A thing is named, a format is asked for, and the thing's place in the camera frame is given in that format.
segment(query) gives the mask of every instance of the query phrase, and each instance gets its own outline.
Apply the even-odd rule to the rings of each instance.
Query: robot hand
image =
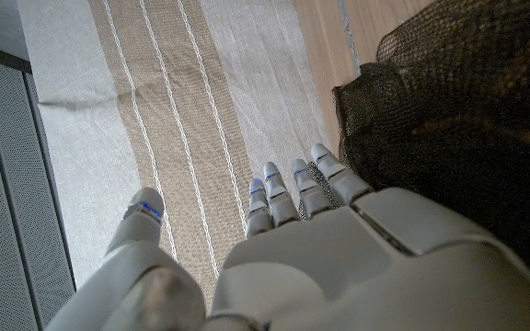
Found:
[[[248,240],[208,318],[198,284],[158,247],[164,206],[143,188],[47,330],[530,329],[530,271],[506,245],[405,189],[372,191],[323,145],[312,158],[321,181],[293,164],[307,222],[275,164],[251,182]]]
[[[306,222],[275,164],[251,182],[248,240],[203,330],[530,329],[530,271],[506,245],[415,193],[374,192],[321,144],[312,160],[319,183],[293,164]]]

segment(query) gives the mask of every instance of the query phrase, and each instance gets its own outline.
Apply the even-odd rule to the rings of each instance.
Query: wooden floor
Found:
[[[333,152],[339,150],[331,90],[357,77],[359,63],[375,62],[379,41],[432,0],[294,0],[318,100]],[[348,42],[344,18],[352,42]]]

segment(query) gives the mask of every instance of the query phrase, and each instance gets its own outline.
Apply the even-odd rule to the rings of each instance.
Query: floor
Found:
[[[332,150],[339,150],[339,124],[331,90],[375,62],[380,40],[433,0],[295,0],[318,101]]]

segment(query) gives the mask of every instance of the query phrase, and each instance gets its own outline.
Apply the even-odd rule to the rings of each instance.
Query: black mesh bag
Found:
[[[489,229],[530,268],[530,0],[437,0],[333,93],[340,158]]]

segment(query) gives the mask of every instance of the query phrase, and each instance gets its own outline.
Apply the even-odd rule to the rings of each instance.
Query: white stripe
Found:
[[[226,162],[228,163],[228,172],[230,173],[230,181],[232,182],[232,188],[235,193],[236,206],[238,207],[238,216],[240,216],[240,221],[243,226],[243,233],[247,235],[247,220],[245,219],[245,211],[243,209],[243,200],[240,199],[240,194],[238,193],[238,184],[236,183],[235,169],[232,165],[232,157],[228,153],[228,143],[226,143],[225,131],[222,128],[222,122],[220,121],[220,116],[218,115],[218,108],[214,102],[212,95],[212,88],[208,82],[208,74],[206,73],[206,68],[203,66],[203,59],[200,55],[200,48],[198,47],[195,37],[193,36],[193,31],[191,31],[190,22],[188,21],[188,16],[185,14],[185,9],[183,8],[183,3],[181,0],[178,0],[179,11],[183,17],[183,22],[185,23],[185,29],[190,35],[191,44],[193,45],[193,50],[195,51],[195,56],[198,58],[198,63],[200,64],[200,72],[202,72],[203,85],[205,86],[206,93],[208,94],[208,99],[210,100],[210,105],[212,106],[213,117],[216,119],[216,125],[218,126],[218,132],[220,133],[220,140],[222,141],[222,148],[225,152]]]
[[[122,48],[120,45],[120,39],[118,38],[118,32],[116,32],[116,27],[114,26],[114,20],[111,17],[111,11],[109,10],[108,0],[103,0],[103,4],[106,7],[106,13],[108,14],[108,21],[109,21],[109,26],[111,27],[111,33],[114,36],[116,47],[118,47],[118,54],[120,55],[122,69],[124,70],[124,73],[128,77],[128,83],[130,84],[130,93],[131,93],[130,99],[132,100],[132,107],[134,108],[134,113],[136,114],[136,119],[138,120],[138,124],[140,124],[140,129],[143,132],[144,143],[146,144],[146,148],[148,149],[148,154],[151,157],[151,164],[153,165],[153,176],[155,177],[156,190],[161,195],[161,199],[163,200],[163,205],[165,205],[165,212],[163,214],[163,220],[165,221],[165,226],[167,228],[167,234],[169,237],[169,243],[171,244],[171,255],[173,259],[175,259],[175,261],[178,261],[177,250],[175,248],[175,241],[173,240],[173,233],[171,231],[171,223],[169,222],[169,216],[167,214],[167,205],[165,203],[165,196],[163,195],[161,180],[159,179],[158,171],[156,170],[155,153],[153,152],[153,147],[151,147],[151,142],[148,139],[148,134],[146,133],[146,127],[144,126],[143,118],[140,116],[140,111],[138,110],[138,104],[136,103],[136,87],[134,86],[134,80],[133,80],[133,77],[130,75],[130,69],[128,69],[128,65],[126,64],[126,57],[124,57],[124,52],[122,51]]]
[[[191,162],[191,152],[188,145],[188,138],[183,131],[183,124],[181,124],[181,119],[179,118],[179,112],[177,111],[177,106],[175,104],[175,99],[173,98],[173,91],[171,90],[171,83],[168,78],[167,69],[165,67],[165,62],[163,61],[163,54],[158,48],[158,43],[156,42],[155,33],[153,32],[153,27],[151,26],[151,21],[148,18],[146,13],[146,8],[144,7],[144,0],[140,0],[140,6],[143,9],[144,21],[146,22],[146,27],[148,28],[148,33],[151,36],[153,41],[153,46],[155,46],[156,57],[158,58],[159,63],[161,64],[161,70],[163,71],[163,78],[165,78],[165,86],[167,87],[167,94],[169,96],[169,102],[171,103],[171,109],[173,109],[173,115],[177,121],[177,126],[179,127],[179,132],[181,133],[181,140],[183,141],[183,146],[185,147],[185,153],[188,157],[188,166],[190,167],[191,180],[193,181],[193,188],[195,189],[195,196],[198,200],[198,207],[200,207],[200,216],[202,217],[203,231],[206,235],[206,242],[208,243],[208,250],[210,252],[210,259],[212,260],[213,274],[216,278],[220,275],[218,270],[218,265],[216,264],[216,258],[213,253],[212,246],[212,237],[210,236],[210,229],[208,227],[208,222],[206,221],[206,213],[203,209],[202,194],[200,193],[200,184],[198,184],[198,178],[195,176],[195,169],[193,168],[193,162]]]

